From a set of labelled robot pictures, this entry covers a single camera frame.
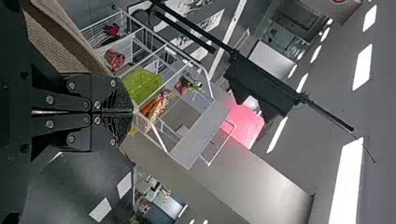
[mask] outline ceiling light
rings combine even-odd
[[[279,140],[279,137],[282,134],[283,128],[285,128],[286,121],[288,121],[288,117],[283,118],[282,121],[280,121],[279,126],[277,126],[274,137],[271,140],[270,146],[267,149],[267,153],[270,153],[274,150],[277,140]]]
[[[297,89],[296,89],[296,91],[297,91],[298,93],[300,93],[300,92],[303,90],[303,86],[304,86],[304,84],[305,84],[307,78],[308,78],[308,74],[305,74],[305,75],[301,78],[300,83],[298,84],[298,87],[297,87]]]
[[[295,64],[292,68],[291,71],[289,72],[288,78],[291,78],[291,76],[293,76],[294,72],[297,69],[297,64]]]
[[[332,18],[329,18],[329,20],[326,22],[326,25],[331,25],[334,22]]]
[[[298,55],[297,60],[302,59],[303,56],[304,56],[304,54],[305,54],[305,50],[303,50],[303,51]]]
[[[376,6],[373,6],[364,17],[363,32],[368,30],[374,23],[376,18]]]
[[[317,49],[315,49],[314,55],[312,55],[312,58],[311,58],[311,63],[313,63],[317,59],[317,57],[320,53],[320,50],[321,50],[321,45],[319,45],[317,47]]]
[[[327,27],[327,29],[323,33],[322,38],[320,39],[320,42],[323,42],[327,38],[327,35],[329,34],[329,32],[330,32],[330,27]]]
[[[370,44],[358,55],[355,77],[353,78],[353,91],[357,90],[360,86],[362,86],[370,79],[372,52],[373,44]]]
[[[363,142],[364,139],[360,138],[343,146],[329,224],[356,224]]]

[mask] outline white wall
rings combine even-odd
[[[343,24],[360,6],[361,0],[347,0],[344,4],[336,5],[330,0],[300,0],[316,12]]]
[[[288,59],[265,43],[259,41],[249,59],[269,72],[274,77],[282,79],[294,66],[294,61]]]
[[[363,33],[364,15],[374,4],[378,6],[376,23]],[[359,223],[394,223],[395,9],[396,1],[393,0],[363,4],[342,27],[332,27],[314,64],[309,61],[316,46],[305,54],[294,76],[287,80],[295,88],[301,77],[309,72],[303,91],[354,125],[358,137],[368,135],[368,147],[377,164],[373,165],[366,157]],[[352,91],[357,56],[369,43],[373,43],[372,79]],[[309,223],[328,223],[341,148],[352,141],[351,137],[304,107],[290,112],[276,148],[267,155],[265,152],[277,123],[252,151],[309,193],[316,193]]]

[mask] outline green container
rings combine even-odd
[[[122,79],[131,98],[140,105],[163,84],[163,77],[142,67],[136,67]]]

